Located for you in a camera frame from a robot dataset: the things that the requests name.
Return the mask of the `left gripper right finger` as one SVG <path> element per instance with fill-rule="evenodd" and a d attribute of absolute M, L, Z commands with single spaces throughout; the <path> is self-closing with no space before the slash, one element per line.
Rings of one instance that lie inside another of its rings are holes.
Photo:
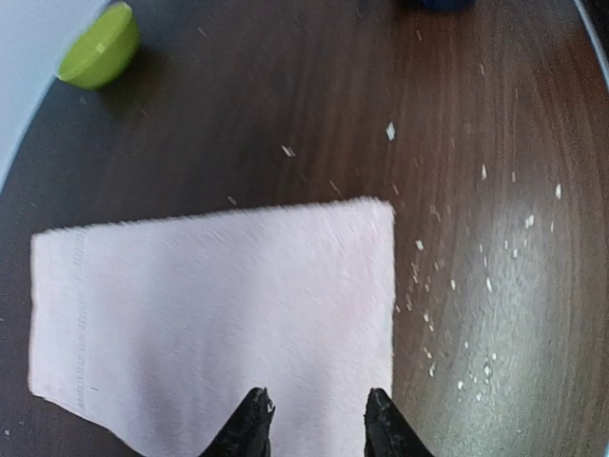
<path fill-rule="evenodd" d="M 364 429 L 365 457 L 433 457 L 382 388 L 368 394 Z"/>

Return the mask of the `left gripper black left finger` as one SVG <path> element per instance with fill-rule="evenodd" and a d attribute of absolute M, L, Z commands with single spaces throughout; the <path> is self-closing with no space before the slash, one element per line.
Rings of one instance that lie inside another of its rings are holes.
<path fill-rule="evenodd" d="M 202 457 L 269 457 L 274 413 L 267 389 L 252 388 L 203 451 Z"/>

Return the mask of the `pink towel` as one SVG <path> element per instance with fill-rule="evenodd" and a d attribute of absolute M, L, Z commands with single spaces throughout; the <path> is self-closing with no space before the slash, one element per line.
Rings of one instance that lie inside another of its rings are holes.
<path fill-rule="evenodd" d="M 360 198 L 31 240 L 29 390 L 144 456 L 195 456 L 253 387 L 276 456 L 359 456 L 390 388 L 394 210 Z"/>

